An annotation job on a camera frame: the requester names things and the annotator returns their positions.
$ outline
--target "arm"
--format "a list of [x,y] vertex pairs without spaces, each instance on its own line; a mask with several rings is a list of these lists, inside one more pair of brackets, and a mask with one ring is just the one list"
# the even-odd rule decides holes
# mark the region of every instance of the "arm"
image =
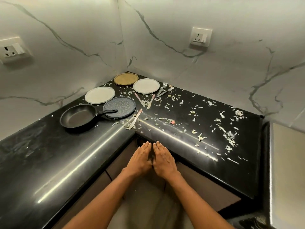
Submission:
[[234,229],[213,210],[184,180],[175,160],[161,143],[153,144],[156,157],[153,167],[174,189],[195,229]]
[[139,147],[119,176],[74,216],[63,229],[106,229],[132,181],[151,169],[152,163],[147,160],[150,150],[151,143],[148,142]]

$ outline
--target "floor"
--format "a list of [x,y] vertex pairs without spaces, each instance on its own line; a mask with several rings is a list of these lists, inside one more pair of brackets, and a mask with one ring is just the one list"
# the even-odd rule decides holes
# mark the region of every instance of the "floor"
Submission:
[[126,192],[108,229],[193,229],[169,185],[149,172]]

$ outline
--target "marble wall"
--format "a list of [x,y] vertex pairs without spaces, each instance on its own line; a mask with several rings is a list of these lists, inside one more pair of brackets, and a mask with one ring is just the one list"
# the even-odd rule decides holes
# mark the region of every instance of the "marble wall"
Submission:
[[305,0],[118,1],[128,70],[305,131]]
[[0,63],[0,140],[126,71],[117,0],[0,0],[0,29],[32,54]]

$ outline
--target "black countertop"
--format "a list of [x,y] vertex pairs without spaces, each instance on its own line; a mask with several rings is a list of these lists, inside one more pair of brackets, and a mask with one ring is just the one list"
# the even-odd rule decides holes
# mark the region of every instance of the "black countertop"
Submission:
[[[116,96],[134,99],[137,111],[143,108],[131,86],[117,86],[112,81],[105,85],[112,87]],[[151,95],[139,96],[151,99]],[[0,142],[1,228],[49,227],[54,216],[60,215],[73,196],[105,170],[135,135],[161,141],[186,165],[236,195],[257,196],[259,115],[174,88],[161,96],[162,101],[154,100],[149,110],[143,108],[136,130],[127,130],[123,120],[113,125],[118,120],[103,117],[86,132],[68,132],[60,126],[59,118],[68,108],[84,103],[83,99]],[[167,124],[168,119],[175,124]],[[201,133],[206,138],[200,142]]]

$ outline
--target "frying pan handle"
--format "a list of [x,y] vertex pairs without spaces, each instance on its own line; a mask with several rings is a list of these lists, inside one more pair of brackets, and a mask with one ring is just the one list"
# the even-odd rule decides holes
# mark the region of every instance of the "frying pan handle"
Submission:
[[107,113],[116,113],[117,112],[117,109],[115,110],[105,110],[105,111],[99,111],[96,113],[97,116],[102,116],[102,115],[105,115]]

